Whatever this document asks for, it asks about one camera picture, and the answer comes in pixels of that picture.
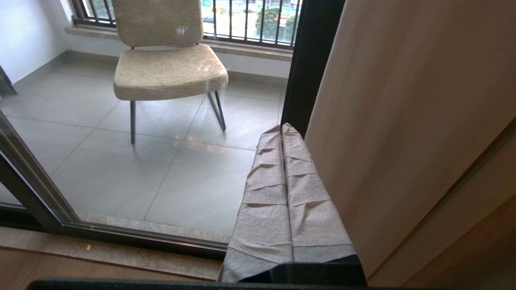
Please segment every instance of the beige curtain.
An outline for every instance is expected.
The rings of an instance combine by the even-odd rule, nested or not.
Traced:
[[[516,1],[346,1],[305,141],[367,277],[516,116],[515,80]]]

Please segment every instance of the chair seat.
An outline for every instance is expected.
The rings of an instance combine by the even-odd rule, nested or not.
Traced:
[[[128,101],[168,100],[221,90],[228,73],[204,44],[176,50],[127,50],[118,60],[114,90]]]

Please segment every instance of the folded fabric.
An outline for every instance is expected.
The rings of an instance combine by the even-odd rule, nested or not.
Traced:
[[[238,282],[292,262],[280,127],[260,137],[220,281]]]
[[[356,254],[303,138],[282,127],[294,262],[323,263]]]

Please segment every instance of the beige chair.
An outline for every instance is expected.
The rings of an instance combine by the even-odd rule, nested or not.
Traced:
[[[115,73],[117,98],[131,102],[131,143],[135,142],[136,101],[169,100],[207,93],[225,130],[218,90],[228,73],[202,39],[199,0],[112,0],[120,39],[131,49],[122,53]],[[135,50],[150,45],[180,49]],[[215,92],[217,105],[210,92]]]

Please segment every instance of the black door frame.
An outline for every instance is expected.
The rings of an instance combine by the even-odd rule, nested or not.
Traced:
[[[304,138],[345,0],[303,1],[281,124]]]

